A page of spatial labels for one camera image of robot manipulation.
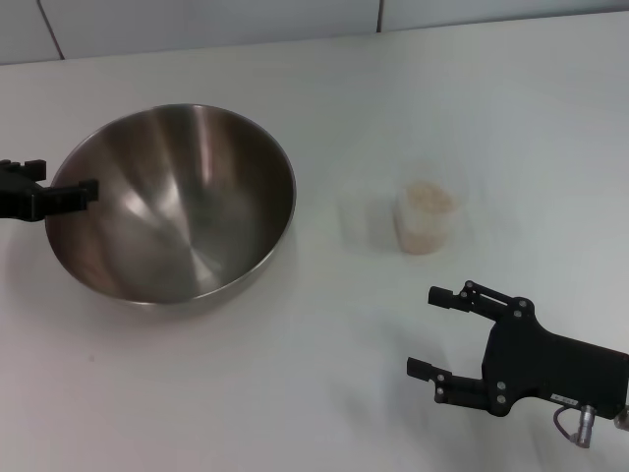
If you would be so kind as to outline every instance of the white table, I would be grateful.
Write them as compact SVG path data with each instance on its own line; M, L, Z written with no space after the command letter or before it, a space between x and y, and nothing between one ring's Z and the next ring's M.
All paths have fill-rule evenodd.
M3 220L2 470L625 471L629 435L610 422L582 451L555 405L436 405L405 364L480 377L490 323L426 303L468 278L629 350L628 43L614 13L0 68L2 158L52 176L110 120L209 103L268 130L298 183L268 271L180 321L88 292L41 224ZM435 149L472 184L458 238L418 259L348 239L344 193L385 193Z

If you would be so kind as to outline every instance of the metal mixing bowl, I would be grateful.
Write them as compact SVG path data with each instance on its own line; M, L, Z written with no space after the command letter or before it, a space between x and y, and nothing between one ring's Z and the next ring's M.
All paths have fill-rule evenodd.
M204 105L158 106L96 131L52 185L86 179L98 179L98 202L48 216L50 245L83 284L140 304L185 302L241 281L269 259L295 208L279 144Z

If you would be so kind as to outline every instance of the small container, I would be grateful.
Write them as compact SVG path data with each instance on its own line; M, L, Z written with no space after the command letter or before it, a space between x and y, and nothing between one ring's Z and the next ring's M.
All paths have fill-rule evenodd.
M408 254L438 251L459 226L467 185L459 167L418 161L404 167L395 198L398 242Z

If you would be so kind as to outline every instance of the bowl rim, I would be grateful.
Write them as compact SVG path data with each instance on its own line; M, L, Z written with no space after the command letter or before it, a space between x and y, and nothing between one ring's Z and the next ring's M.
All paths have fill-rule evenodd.
M125 120L127 118L131 118L132 116L135 116L135 115L140 115L140 114L147 113L147 112L150 112L150 111L158 110L160 108L175 108L175 107L192 107L192 108L200 107L200 108L210 108L210 109L213 109L213 110L221 111L221 112L224 112L224 113L227 113L229 115L238 117L238 118L248 122L249 124L253 125L258 130L262 131L268 138L270 138L271 141L280 150L282 156L284 157L284 161L288 165L288 170L289 170L290 177L291 177L291 188L292 188L292 197L293 197L292 198L292 203L291 203L291 210L290 210L290 213L289 213L288 218L286 220L286 224L284 225L284 229L282 230L282 234L280 234L279 238L277 238L277 241L275 241L275 244L273 245L273 247L266 253L266 255L262 259L260 259L257 262L256 265L254 265L247 272L243 273L242 275L240 275L239 277L235 278L231 282L228 282L225 285L222 285L222 286L220 286L220 287L218 287L218 288L216 288L214 290L211 290L211 291L206 292L206 293L202 293L201 295L197 295L195 297L192 297L192 298L189 298L189 299L186 299L186 300L174 300L174 301L168 301L168 302L146 302L146 301L133 300L133 299L122 298L122 297L117 297L117 296L111 295L111 294L106 293L106 292L104 292L102 290L99 290L99 289L97 289L95 287L87 285L84 281L80 280L61 261L61 259L59 258L57 252L52 247L52 245L50 246L51 249L52 249L52 252L55 254L55 257L57 258L57 261L61 264L61 266L63 266L63 268L66 270L66 272L68 272L81 285L83 285L83 286L87 287L88 289L90 289L90 290L92 290L92 291L94 291L96 293L99 293L99 294L101 294L103 296L112 298L114 300L119 300L121 302L129 303L129 304L135 305L135 306L153 307L153 306L166 306L166 305L185 304L185 303L191 303L191 302L194 302L194 301L197 301L197 300L209 298L210 296L218 295L219 293L226 292L230 288L238 285L239 283L243 282L245 279L249 278L254 273L259 272L263 268L263 266L266 265L266 263L271 259L271 257L277 251L277 248L280 246L280 244L286 238L286 234L288 233L289 228L291 226L291 222L293 221L293 216L295 215L295 207L297 205L297 184L296 184L296 181L295 181L295 170L293 169L293 165L291 164L291 161L288 158L288 154L286 153L284 148L280 145L280 143L278 143L278 141L275 138L273 138L273 136L269 132L267 132L261 125L256 123L254 120L251 120L250 118L247 118L246 116L243 116L240 113L236 113L235 111L231 111L231 110L228 110L226 108L221 108L219 106L213 106L213 105L204 105L204 104L200 104L200 103L167 103L167 104L162 104L162 105L156 105L156 106L151 106L149 108L145 108L145 109L140 110L140 111L135 111L133 113L129 113L127 115L124 115L124 116L121 116L119 118L116 118L114 120L109 121L108 123L102 125L100 128L96 129L94 132L89 134L86 138L84 138L80 143L78 143L70 151L70 153L66 156L64 161L59 166L59 169L57 169L57 172L55 173L55 176L52 178L52 181L50 183L50 187L52 188L52 187L55 186L55 184L57 182L57 178L59 177L59 175L61 174L63 169L68 165L68 163L71 160L72 156L75 155L79 151L79 149L82 148L89 140L93 139L96 135L100 134L100 132L102 132L104 129L108 128L109 126L113 125L114 123L118 123L118 122L123 121L123 120ZM48 238L48 243L50 243L50 233L49 233L48 221L49 221L49 219L48 219L48 217L46 217L45 218L46 236Z

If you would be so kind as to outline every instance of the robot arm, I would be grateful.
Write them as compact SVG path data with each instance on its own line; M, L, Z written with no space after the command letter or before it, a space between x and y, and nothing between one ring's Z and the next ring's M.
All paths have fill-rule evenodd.
M625 400L629 384L629 355L545 330L535 305L508 297L472 281L458 294L432 287L429 303L473 312L494 322L489 334L483 378L453 376L423 361L409 358L407 374L435 385L437 403L486 410L505 416L520 398L535 396L562 405L555 424L579 447L589 447L596 416L614 419L629 430ZM566 409L581 411L579 432L568 435L558 422Z
M25 164L0 160L0 218L39 221L52 214L82 211L98 200L98 181L87 180L73 187L44 188L46 162Z

